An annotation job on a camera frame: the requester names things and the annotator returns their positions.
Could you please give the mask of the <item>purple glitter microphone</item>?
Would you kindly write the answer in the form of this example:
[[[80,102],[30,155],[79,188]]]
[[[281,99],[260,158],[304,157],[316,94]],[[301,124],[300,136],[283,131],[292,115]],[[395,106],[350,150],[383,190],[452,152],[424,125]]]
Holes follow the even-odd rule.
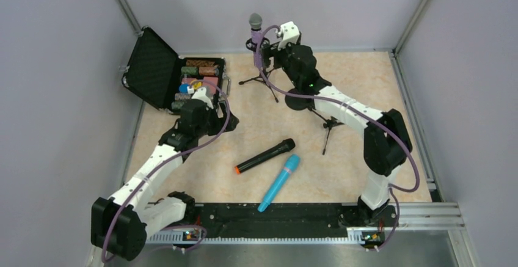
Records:
[[[252,52],[254,53],[254,66],[256,66],[258,69],[262,69],[262,58],[259,51],[257,51],[257,48],[261,46],[262,39],[262,17],[257,14],[253,13],[249,17],[249,25],[250,25],[250,47]]]

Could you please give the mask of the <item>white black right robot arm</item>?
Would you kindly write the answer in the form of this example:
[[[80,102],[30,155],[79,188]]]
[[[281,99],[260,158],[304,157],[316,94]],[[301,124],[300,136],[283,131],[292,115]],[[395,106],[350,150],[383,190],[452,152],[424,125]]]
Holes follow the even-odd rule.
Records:
[[[301,43],[301,32],[292,22],[270,26],[260,32],[255,52],[268,67],[285,72],[293,85],[283,91],[286,105],[296,111],[308,109],[359,133],[363,159],[369,168],[367,182],[357,202],[357,217],[375,222],[387,208],[393,189],[415,192],[420,185],[412,143],[402,114],[381,111],[345,95],[316,68],[311,47]]]

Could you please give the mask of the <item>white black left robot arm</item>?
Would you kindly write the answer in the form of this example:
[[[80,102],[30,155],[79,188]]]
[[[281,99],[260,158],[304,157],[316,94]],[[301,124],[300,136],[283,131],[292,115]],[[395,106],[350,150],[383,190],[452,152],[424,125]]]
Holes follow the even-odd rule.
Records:
[[[149,202],[191,153],[237,126],[239,120],[231,112],[228,96],[224,92],[220,95],[222,99],[216,108],[206,88],[197,89],[140,169],[108,198],[94,201],[90,242],[101,250],[98,257],[102,263],[116,257],[134,260],[150,237],[185,217],[187,199],[171,196],[155,205]]]

